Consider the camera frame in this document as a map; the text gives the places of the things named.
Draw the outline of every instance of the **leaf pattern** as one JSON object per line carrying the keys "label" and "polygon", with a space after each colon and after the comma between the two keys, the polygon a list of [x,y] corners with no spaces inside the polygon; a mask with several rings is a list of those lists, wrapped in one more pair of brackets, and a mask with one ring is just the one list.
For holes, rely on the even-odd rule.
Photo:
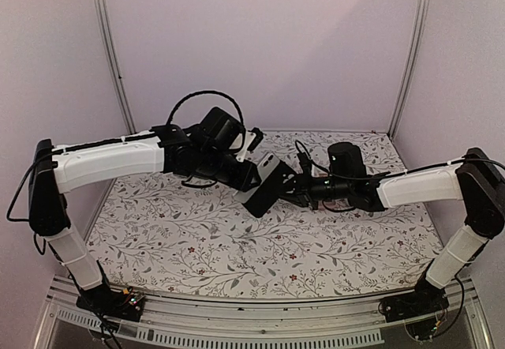
{"label": "leaf pattern", "polygon": [[[360,146],[370,174],[403,169],[387,136],[376,133],[269,132],[249,158],[273,152],[299,171],[295,139],[323,165],[329,145],[350,141]],[[423,205],[334,214],[278,201],[256,219],[233,193],[223,185],[185,188],[169,174],[119,178],[88,247],[112,282],[234,298],[411,287],[441,250]]]}

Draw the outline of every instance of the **vertical metal pole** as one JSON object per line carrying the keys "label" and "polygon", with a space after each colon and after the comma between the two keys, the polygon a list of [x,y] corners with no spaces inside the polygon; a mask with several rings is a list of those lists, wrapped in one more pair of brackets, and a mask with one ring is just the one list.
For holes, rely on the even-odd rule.
{"label": "vertical metal pole", "polygon": [[421,37],[425,28],[426,15],[428,14],[429,0],[418,0],[416,19],[413,27],[412,40],[410,42],[409,56],[406,67],[403,72],[402,83],[398,98],[396,99],[395,111],[389,124],[387,131],[388,136],[394,140],[398,132],[400,120],[402,119],[403,110],[405,109],[407,96],[409,95],[410,84],[412,83],[413,73],[416,67],[417,56],[421,46]]}
{"label": "vertical metal pole", "polygon": [[96,14],[99,21],[100,31],[102,33],[103,46],[109,62],[110,75],[114,83],[116,96],[118,97],[119,108],[121,109],[123,120],[125,121],[126,129],[129,134],[136,133],[135,123],[133,122],[132,111],[129,108],[128,100],[126,99],[125,87],[122,82],[121,72],[119,71],[118,58],[112,41],[110,32],[110,22],[107,15],[107,4],[105,0],[95,0]]}

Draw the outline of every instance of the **floral tablecloth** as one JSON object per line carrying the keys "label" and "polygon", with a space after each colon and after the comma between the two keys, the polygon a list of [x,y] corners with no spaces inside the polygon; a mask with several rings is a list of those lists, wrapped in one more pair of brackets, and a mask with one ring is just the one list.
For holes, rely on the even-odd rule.
{"label": "floral tablecloth", "polygon": [[[250,157],[276,153],[299,169],[294,140],[315,161],[326,148],[360,146],[369,173],[399,171],[377,133],[268,132]],[[414,285],[441,250],[424,205],[335,214],[278,201],[261,219],[222,185],[193,190],[168,174],[119,178],[88,240],[114,283],[233,298],[311,298]]]}

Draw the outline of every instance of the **lavender wall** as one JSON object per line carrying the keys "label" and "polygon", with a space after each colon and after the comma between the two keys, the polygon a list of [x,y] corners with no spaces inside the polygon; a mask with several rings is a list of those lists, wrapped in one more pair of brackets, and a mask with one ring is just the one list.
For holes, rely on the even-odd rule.
{"label": "lavender wall", "polygon": [[[246,124],[386,130],[417,0],[107,0],[137,128],[202,88],[230,93]],[[176,117],[200,121],[218,99]]]}
{"label": "lavender wall", "polygon": [[[431,0],[421,53],[396,143],[417,166],[479,146],[505,162],[505,0]],[[462,203],[429,205],[443,240],[462,225]],[[496,347],[505,347],[505,235],[472,266]]]}
{"label": "lavender wall", "polygon": [[[38,140],[79,143],[125,133],[93,0],[2,0],[0,4],[0,212],[31,163]],[[69,195],[69,214],[88,223],[103,185]],[[26,193],[16,216],[27,215]],[[51,278],[24,223],[0,221],[0,347],[26,348]]]}

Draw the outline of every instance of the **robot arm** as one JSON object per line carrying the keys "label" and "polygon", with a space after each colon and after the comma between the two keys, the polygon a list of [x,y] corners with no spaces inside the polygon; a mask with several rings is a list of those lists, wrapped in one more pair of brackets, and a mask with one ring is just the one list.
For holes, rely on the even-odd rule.
{"label": "robot arm", "polygon": [[467,217],[440,255],[417,281],[413,293],[385,298],[388,321],[403,320],[447,308],[444,288],[497,236],[505,224],[505,179],[479,149],[461,159],[405,174],[367,175],[360,150],[351,143],[328,148],[328,176],[315,178],[309,154],[299,150],[301,174],[290,173],[280,197],[316,209],[319,201],[346,198],[349,205],[380,212],[409,203],[463,200]]}
{"label": "robot arm", "polygon": [[137,173],[174,173],[221,182],[246,192],[261,183],[246,160],[263,134],[246,132],[236,119],[213,108],[189,129],[156,126],[132,136],[75,146],[40,141],[29,183],[29,223],[67,267],[79,288],[78,306],[102,315],[138,321],[142,301],[128,289],[110,289],[99,263],[66,214],[64,193],[89,183]]}

